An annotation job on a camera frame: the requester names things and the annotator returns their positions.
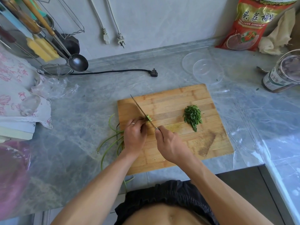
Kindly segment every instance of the red bag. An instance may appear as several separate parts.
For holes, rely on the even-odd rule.
[[[292,2],[239,0],[237,17],[226,39],[217,48],[255,51],[267,27],[277,14]]]

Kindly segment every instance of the jar label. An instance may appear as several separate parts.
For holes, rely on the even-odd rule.
[[[278,88],[291,84],[291,82],[285,81],[278,75],[276,67],[264,76],[263,83],[270,90],[276,90]]]

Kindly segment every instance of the wooden cutting board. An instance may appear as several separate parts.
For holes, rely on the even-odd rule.
[[[142,110],[152,118],[155,126],[164,125],[177,132],[189,149],[199,159],[208,159],[233,153],[233,148],[225,132],[220,116],[205,84],[182,87],[134,98]],[[203,124],[197,132],[184,122],[184,109],[197,105],[202,113]],[[143,116],[132,98],[118,101],[120,129],[125,128],[129,119]],[[128,175],[174,166],[163,158],[157,149],[154,128],[150,123],[148,136],[141,155],[132,164]]]

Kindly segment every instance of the marble countertop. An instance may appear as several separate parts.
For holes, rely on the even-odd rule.
[[[278,57],[250,51],[211,47],[214,41],[171,46],[119,55],[90,62],[89,70],[106,71],[155,68],[159,76],[144,72],[69,76],[80,87],[70,98],[52,101],[53,129],[37,125],[29,141],[32,162],[29,184],[12,216],[64,206],[100,172],[101,141],[113,135],[108,118],[116,113],[117,100],[159,92],[199,82],[182,68],[183,57],[200,52],[216,60],[225,77],[207,88],[220,114],[234,153],[204,163],[213,173],[266,164],[297,224],[300,224],[300,90],[293,87],[280,94],[266,91],[255,67],[270,70]],[[107,154],[104,165],[114,160]],[[129,190],[169,179],[187,180],[177,166],[135,175]]]

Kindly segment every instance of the yellow sponge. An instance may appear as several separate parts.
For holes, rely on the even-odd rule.
[[[56,50],[45,39],[26,39],[28,47],[32,49],[38,56],[40,56],[45,62],[49,62],[59,58]]]

